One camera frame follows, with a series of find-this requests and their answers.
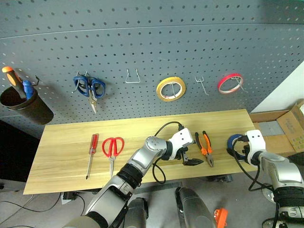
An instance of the yellow tape roll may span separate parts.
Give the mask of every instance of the yellow tape roll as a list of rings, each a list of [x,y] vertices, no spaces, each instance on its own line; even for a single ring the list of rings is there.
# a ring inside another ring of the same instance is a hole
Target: yellow tape roll
[[[165,96],[162,94],[162,89],[169,84],[176,83],[180,86],[179,92],[173,96]],[[186,92],[186,85],[182,79],[179,77],[168,77],[162,80],[156,87],[156,94],[162,101],[175,101],[184,95]]]

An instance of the scissors handle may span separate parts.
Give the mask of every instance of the scissors handle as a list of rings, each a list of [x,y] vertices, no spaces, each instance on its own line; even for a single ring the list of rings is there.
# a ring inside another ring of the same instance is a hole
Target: scissors handle
[[[89,86],[89,82],[88,82],[88,80],[87,80],[87,78],[85,77],[85,76],[80,76],[80,75],[78,75],[78,76],[75,76],[75,77],[73,77],[73,81],[74,81],[74,84],[77,86],[77,83],[78,83],[78,81],[79,81],[79,85],[78,85],[78,87],[77,87],[77,90],[81,93],[81,94],[83,94],[83,95],[85,95],[85,96],[87,96],[87,97],[89,97],[90,96],[90,93],[89,93],[89,90],[90,90],[90,86]]]
[[[110,141],[110,147],[109,147],[108,153],[105,152],[105,144],[107,141]],[[110,158],[112,156],[112,146],[113,146],[113,138],[108,138],[103,141],[102,150],[103,150],[103,153],[105,154],[105,156],[107,156],[108,158]]]
[[[102,91],[101,94],[98,94],[98,93],[96,92],[96,88],[99,88],[99,87],[102,87],[102,89],[103,89],[103,91]],[[101,97],[103,97],[103,95],[105,94],[105,83],[104,83],[103,81],[100,81],[100,80],[97,79],[97,78],[92,77],[92,78],[91,78],[91,88],[90,88],[90,89],[93,91],[94,96],[95,96],[96,98],[101,98]]]
[[[116,140],[120,140],[122,142],[122,147],[120,149],[119,152],[117,152],[117,143],[116,143]],[[118,156],[122,151],[123,151],[123,148],[124,148],[124,139],[121,138],[121,137],[116,137],[114,138],[114,156]]]
[[[117,143],[116,143],[116,140],[120,140],[120,141],[122,142],[122,147],[121,147],[121,149],[120,149],[119,152],[117,152]],[[106,144],[107,141],[110,141],[110,146],[109,146],[108,153],[105,152],[105,144]],[[103,141],[103,145],[102,145],[103,153],[104,153],[105,156],[107,156],[108,158],[111,158],[112,155],[115,156],[115,157],[118,156],[118,155],[121,153],[121,151],[123,150],[123,148],[124,148],[124,140],[123,140],[123,138],[121,138],[121,137],[108,138],[108,139],[106,139],[106,140]]]

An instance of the orange object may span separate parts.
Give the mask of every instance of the orange object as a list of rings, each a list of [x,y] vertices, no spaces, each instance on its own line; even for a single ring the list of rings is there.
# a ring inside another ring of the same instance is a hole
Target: orange object
[[[209,137],[208,137],[208,135],[205,131],[203,131],[203,136],[204,136],[204,138],[206,140],[206,143],[207,143],[207,152],[212,153],[213,150],[211,148],[211,142],[210,142],[210,139],[209,139]]]
[[[6,74],[6,77],[12,84],[13,88],[18,92],[20,98],[27,98],[24,90],[21,78],[15,73],[14,69],[10,66],[2,68],[2,72]]]
[[[13,68],[11,68],[10,66],[5,66],[4,68],[2,68],[2,72],[3,73],[6,73],[6,72],[9,72],[9,71],[12,71]]]
[[[225,208],[217,209],[214,212],[214,218],[217,222],[217,228],[224,228],[227,226],[226,219],[227,219],[228,211]]]

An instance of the red tape roll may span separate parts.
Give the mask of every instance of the red tape roll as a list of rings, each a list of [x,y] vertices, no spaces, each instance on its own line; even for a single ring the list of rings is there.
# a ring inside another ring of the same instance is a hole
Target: red tape roll
[[[237,86],[230,89],[230,90],[222,90],[221,87],[222,85],[229,79],[237,79],[239,78],[239,81],[237,81]],[[235,91],[237,91],[241,85],[243,85],[244,83],[244,79],[242,77],[241,74],[239,73],[233,73],[233,74],[230,74],[230,75],[227,75],[225,77],[223,77],[219,82],[218,82],[218,91],[221,93],[221,94],[230,94],[230,93],[233,93]]]

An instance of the pliers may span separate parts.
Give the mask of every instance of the pliers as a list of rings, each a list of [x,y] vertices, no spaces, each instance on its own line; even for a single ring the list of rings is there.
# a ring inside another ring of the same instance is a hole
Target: pliers
[[[195,140],[196,140],[196,143],[197,143],[201,153],[206,156],[209,165],[211,167],[214,167],[210,139],[205,131],[203,131],[203,136],[207,143],[207,149],[203,147],[203,144],[200,141],[199,133],[195,132]]]

